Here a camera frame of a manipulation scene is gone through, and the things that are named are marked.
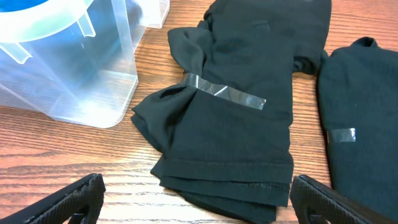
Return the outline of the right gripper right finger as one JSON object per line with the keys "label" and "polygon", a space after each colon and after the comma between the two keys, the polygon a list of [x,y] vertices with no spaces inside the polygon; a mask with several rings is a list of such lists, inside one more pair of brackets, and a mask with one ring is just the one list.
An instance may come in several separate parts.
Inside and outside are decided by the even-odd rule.
{"label": "right gripper right finger", "polygon": [[290,200],[300,224],[396,224],[307,176],[295,176]]}

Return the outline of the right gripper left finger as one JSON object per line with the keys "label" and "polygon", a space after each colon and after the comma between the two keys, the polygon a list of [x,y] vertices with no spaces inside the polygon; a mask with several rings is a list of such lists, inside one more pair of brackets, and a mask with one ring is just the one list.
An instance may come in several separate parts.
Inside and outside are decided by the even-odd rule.
{"label": "right gripper left finger", "polygon": [[89,174],[1,219],[1,224],[96,224],[106,191],[101,174]]}

